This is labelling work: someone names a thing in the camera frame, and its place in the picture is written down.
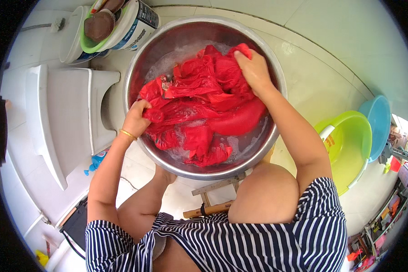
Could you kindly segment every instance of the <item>wooden stool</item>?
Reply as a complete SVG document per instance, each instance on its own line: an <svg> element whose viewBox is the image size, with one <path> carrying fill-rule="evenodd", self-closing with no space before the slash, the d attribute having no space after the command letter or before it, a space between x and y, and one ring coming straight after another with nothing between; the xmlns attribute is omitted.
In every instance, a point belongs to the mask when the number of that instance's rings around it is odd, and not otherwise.
<svg viewBox="0 0 408 272"><path fill-rule="evenodd" d="M220 182L215 182L210 185L193 190L192 191L193 196L198 195L198 194L201 196L203 200L203 206L200 209L183 212L183 217L184 218L195 218L195 217L202 216L203 215L202 212L204 212L204 215L210 215L210 214L218 213L221 211L228 211L234 200L230 200L222 204L211 205L210 201L208 200L207 192L233 184L234 190L237 193L237 189L239 189L239 182L242 181L245 177L246 177L246 174L242 173L232 178L224 179Z"/></svg>

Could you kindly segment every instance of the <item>stainless steel basin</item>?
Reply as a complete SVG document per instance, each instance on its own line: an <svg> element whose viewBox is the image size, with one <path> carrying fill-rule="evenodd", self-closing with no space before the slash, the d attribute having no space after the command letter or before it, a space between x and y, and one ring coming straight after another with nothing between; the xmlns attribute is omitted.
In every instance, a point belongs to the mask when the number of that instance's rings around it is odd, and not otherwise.
<svg viewBox="0 0 408 272"><path fill-rule="evenodd" d="M148 78L149 71L166 54L178 48L185 48L190 44L216 42L226 46L236 46L246 43L250 48L266 57L272 82L287 98L287 88L284 75L277 57L260 36L237 21L220 16L192 16L171 21L157 29L153 35L141 46L131 60L130 67L125 74L124 81L124 111L128 112L131 104L136 101L142 86L157 74ZM190 48L186 55L193 56L197 49ZM138 143L142 150L158 165L169 172L182 177L197 180L217 180L237 175L258 163L275 143L279 132L270 116L264 128L256 129L250 136L256 137L256 142L250 146L239 159L230 163L198 167L186 165L180 160L173 159L167 152L159 150L147 136L142 135Z"/></svg>

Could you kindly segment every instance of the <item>white wall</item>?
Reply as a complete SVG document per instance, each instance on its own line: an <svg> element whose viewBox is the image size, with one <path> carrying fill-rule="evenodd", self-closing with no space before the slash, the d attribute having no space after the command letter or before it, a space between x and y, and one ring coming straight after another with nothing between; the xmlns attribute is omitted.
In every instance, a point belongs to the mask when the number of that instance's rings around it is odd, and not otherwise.
<svg viewBox="0 0 408 272"><path fill-rule="evenodd" d="M70 14L70 11L34 10L23 27L52 23L57 18L68 19ZM61 32L51 33L49 28L20 32L7 59L10 67L3 73L0 95L10 101L10 107L6 109L8 153L6 163L0 171L6 204L21 235L25 234L38 217L38 208L44 212L53 226L56 225L71 205L85 193L91 179L83 173L83 169L90 164L89 160L70 174L69 186L67 190L62 191L49 172L43 157L35 155L26 124L25 73L28 68L44 63L48 64L49 68L68 67L59 60L61 35ZM46 253L46 243L42 235L49 236L56 244L60 244L63 239L57 229L40 221L26 237L26 242L33 252L38 249Z"/></svg>
<svg viewBox="0 0 408 272"><path fill-rule="evenodd" d="M202 5L283 25L348 66L392 112L408 120L408 50L379 0L144 0L152 6Z"/></svg>
<svg viewBox="0 0 408 272"><path fill-rule="evenodd" d="M64 10L73 12L78 6L92 6L95 0L41 0L34 10Z"/></svg>

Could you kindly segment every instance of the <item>white plastic bucket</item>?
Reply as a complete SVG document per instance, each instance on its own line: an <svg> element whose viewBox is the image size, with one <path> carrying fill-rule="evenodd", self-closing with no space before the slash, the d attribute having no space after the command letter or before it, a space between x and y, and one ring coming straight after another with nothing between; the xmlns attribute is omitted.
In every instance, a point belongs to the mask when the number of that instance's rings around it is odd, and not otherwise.
<svg viewBox="0 0 408 272"><path fill-rule="evenodd" d="M129 0L106 43L98 49L135 51L161 25L159 15L140 0Z"/></svg>
<svg viewBox="0 0 408 272"><path fill-rule="evenodd" d="M79 64L91 60L96 56L104 56L109 50L96 53L85 53L80 45L80 31L89 6L79 6L66 22L60 40L59 59L67 64Z"/></svg>

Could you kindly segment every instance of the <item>striped dress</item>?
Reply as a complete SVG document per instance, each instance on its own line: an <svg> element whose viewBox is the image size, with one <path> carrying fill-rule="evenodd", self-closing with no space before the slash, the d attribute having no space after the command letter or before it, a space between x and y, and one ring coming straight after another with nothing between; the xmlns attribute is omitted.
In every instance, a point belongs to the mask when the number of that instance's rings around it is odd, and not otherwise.
<svg viewBox="0 0 408 272"><path fill-rule="evenodd" d="M340 271L346 219L330 178L316 178L299 199L292 223L230 224L227 213L173 220L159 213L134 244L119 226L96 220L86 229L88 271L152 271L160 238L171 237L201 271Z"/></svg>

